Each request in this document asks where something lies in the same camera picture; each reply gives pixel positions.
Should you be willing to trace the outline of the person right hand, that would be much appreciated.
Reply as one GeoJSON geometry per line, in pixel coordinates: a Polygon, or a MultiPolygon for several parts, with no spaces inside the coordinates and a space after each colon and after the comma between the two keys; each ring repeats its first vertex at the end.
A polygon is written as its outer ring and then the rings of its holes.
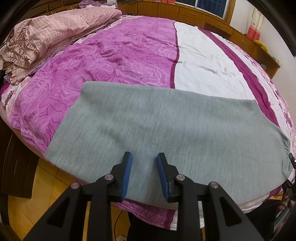
{"type": "Polygon", "coordinates": [[[283,211],[287,206],[293,208],[295,206],[295,201],[291,200],[288,196],[284,196],[277,207],[277,211],[283,211]]]}

